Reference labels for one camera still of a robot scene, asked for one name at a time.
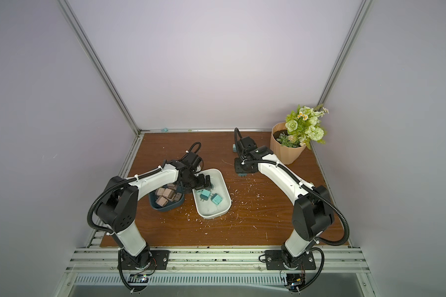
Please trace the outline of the white storage tray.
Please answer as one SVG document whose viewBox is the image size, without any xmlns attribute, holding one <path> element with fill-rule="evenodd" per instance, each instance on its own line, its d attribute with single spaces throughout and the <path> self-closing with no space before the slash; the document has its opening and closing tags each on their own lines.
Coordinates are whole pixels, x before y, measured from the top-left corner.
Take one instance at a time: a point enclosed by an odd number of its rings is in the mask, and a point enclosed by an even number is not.
<svg viewBox="0 0 446 297">
<path fill-rule="evenodd" d="M 229 211 L 232 200 L 223 174 L 218 169 L 212 168 L 204 170 L 202 173 L 210 177 L 211 187 L 206 192 L 193 190 L 196 210 L 203 219 L 215 219 Z"/>
</svg>

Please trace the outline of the dark teal storage tray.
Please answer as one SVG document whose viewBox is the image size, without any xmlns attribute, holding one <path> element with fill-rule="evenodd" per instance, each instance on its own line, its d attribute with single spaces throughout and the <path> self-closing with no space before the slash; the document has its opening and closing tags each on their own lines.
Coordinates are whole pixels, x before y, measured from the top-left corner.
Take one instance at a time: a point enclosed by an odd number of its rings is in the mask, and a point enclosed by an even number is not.
<svg viewBox="0 0 446 297">
<path fill-rule="evenodd" d="M 183 205 L 185 193 L 178 183 L 166 184 L 150 192 L 149 203 L 154 210 L 168 212 Z"/>
</svg>

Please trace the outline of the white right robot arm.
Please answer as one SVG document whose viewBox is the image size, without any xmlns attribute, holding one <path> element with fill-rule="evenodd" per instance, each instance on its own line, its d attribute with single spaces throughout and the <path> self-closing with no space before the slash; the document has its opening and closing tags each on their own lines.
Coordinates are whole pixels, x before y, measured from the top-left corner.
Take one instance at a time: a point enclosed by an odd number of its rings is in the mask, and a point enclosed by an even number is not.
<svg viewBox="0 0 446 297">
<path fill-rule="evenodd" d="M 287 268 L 295 269 L 319 242 L 318 237 L 335 221 L 333 209 L 319 199 L 330 198 L 327 189 L 316 188 L 298 177 L 265 146 L 245 150 L 234 144 L 233 151 L 239 156 L 234 163 L 238 174 L 262 173 L 291 201 L 294 230 L 281 246 L 281 259 Z"/>
</svg>

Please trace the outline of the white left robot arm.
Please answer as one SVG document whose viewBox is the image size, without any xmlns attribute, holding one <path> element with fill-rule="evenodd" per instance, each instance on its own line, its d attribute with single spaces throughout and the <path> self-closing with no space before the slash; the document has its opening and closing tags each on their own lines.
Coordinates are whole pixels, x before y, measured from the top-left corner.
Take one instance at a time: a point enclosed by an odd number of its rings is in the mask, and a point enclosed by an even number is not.
<svg viewBox="0 0 446 297">
<path fill-rule="evenodd" d="M 184 193 L 189 193 L 192 190 L 209 189 L 211 178 L 176 160 L 131 178 L 115 176 L 87 213 L 88 225 L 112 236 L 120 248 L 118 259 L 129 260 L 131 267 L 145 268 L 151 262 L 150 247 L 135 222 L 138 202 L 145 195 L 169 183 L 177 183 Z"/>
</svg>

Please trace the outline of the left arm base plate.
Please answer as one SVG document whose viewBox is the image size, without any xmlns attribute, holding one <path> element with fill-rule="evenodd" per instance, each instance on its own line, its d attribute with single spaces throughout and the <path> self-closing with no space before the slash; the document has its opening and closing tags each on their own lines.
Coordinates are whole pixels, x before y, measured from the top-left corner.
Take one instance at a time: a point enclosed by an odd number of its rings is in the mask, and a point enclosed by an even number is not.
<svg viewBox="0 0 446 297">
<path fill-rule="evenodd" d="M 138 256 L 132 256 L 127 251 L 119 250 L 119 264 L 123 270 L 166 270 L 170 251 L 168 250 L 144 250 Z"/>
</svg>

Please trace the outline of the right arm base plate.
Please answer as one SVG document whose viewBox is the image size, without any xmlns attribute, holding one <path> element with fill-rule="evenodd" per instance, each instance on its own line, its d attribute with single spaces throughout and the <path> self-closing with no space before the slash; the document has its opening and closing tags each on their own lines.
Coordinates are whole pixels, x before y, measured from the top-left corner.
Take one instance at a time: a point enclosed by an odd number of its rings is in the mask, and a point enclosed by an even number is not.
<svg viewBox="0 0 446 297">
<path fill-rule="evenodd" d="M 316 270 L 315 260 L 311 252 L 303 252 L 300 256 L 293 257 L 288 252 L 280 249 L 269 249 L 260 255 L 258 260 L 263 263 L 269 271 Z"/>
</svg>

